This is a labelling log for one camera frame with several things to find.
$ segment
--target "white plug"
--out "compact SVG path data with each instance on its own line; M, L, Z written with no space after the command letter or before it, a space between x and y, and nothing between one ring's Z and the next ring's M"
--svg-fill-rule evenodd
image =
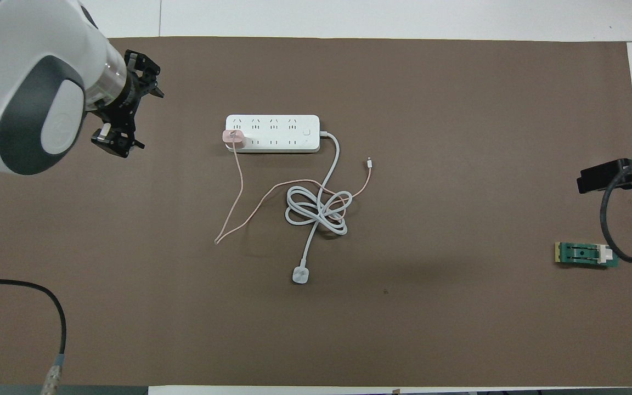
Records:
M599 245L599 263L609 262L614 258L614 252L609 248L608 245L600 244Z
M291 273L291 280L297 284L306 284L309 280L309 269L306 268L306 259L302 258L298 267Z

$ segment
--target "power plug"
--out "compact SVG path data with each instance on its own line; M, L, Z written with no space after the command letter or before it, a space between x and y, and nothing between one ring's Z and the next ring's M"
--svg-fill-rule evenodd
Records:
M223 138L223 142L228 147L236 147L238 149L245 146L245 137L241 130L224 130L221 138Z
M229 115L225 130L242 132L237 153L315 153L321 147L316 115ZM226 148L233 152L230 143Z
M291 280L297 284L306 284L309 280L309 269L306 268L306 260L301 260L301 265L294 268L294 272L291 273Z

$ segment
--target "power strip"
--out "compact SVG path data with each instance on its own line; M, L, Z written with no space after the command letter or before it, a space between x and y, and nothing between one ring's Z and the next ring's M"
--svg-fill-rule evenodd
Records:
M316 115L229 115L226 130L243 132L237 153L315 153L321 147ZM226 148L233 152L231 144Z

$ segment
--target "black cable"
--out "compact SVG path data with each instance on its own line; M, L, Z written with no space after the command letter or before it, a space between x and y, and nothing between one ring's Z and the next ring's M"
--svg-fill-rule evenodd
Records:
M60 305L60 301L55 297L48 288L43 287L42 285L38 285L35 283L29 283L27 281L19 281L19 280L3 280L0 279L0 285L17 285L19 287L28 287L33 288L34 290L41 291L42 293L48 295L50 300L55 303L55 308L58 310L58 315L60 315L60 327L61 327L61 335L60 335L60 351L58 353L65 353L65 343L67 342L67 321L65 320L65 312L63 312L63 306Z
M623 168L616 175L616 177L614 177L611 180L609 185L606 187L606 190L604 191L604 197L601 200L601 208L599 210L599 222L601 224L601 232L604 234L604 238L606 239L606 242L609 244L609 247L611 247L611 250L616 252L616 255L618 255L618 257L621 258L622 260L632 263L632 257L630 257L629 255L626 255L625 252L623 252L620 248L618 248L618 246L616 245L616 242L614 242L614 238L612 238L611 233L609 233L609 224L606 221L606 211L609 206L609 197L611 196L611 192L616 188L616 185L618 185L619 182L621 182L621 180L625 177L625 175L627 175L630 172L632 172L632 163L630 163L630 165L627 165L625 168Z

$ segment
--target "pink charger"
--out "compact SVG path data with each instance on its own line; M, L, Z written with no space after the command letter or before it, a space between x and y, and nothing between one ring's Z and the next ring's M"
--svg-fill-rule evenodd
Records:
M224 130L223 131L223 142L226 143L226 147L233 148L233 144L235 143L235 147L237 149L243 148L245 146L245 136L243 135L243 131L241 130Z

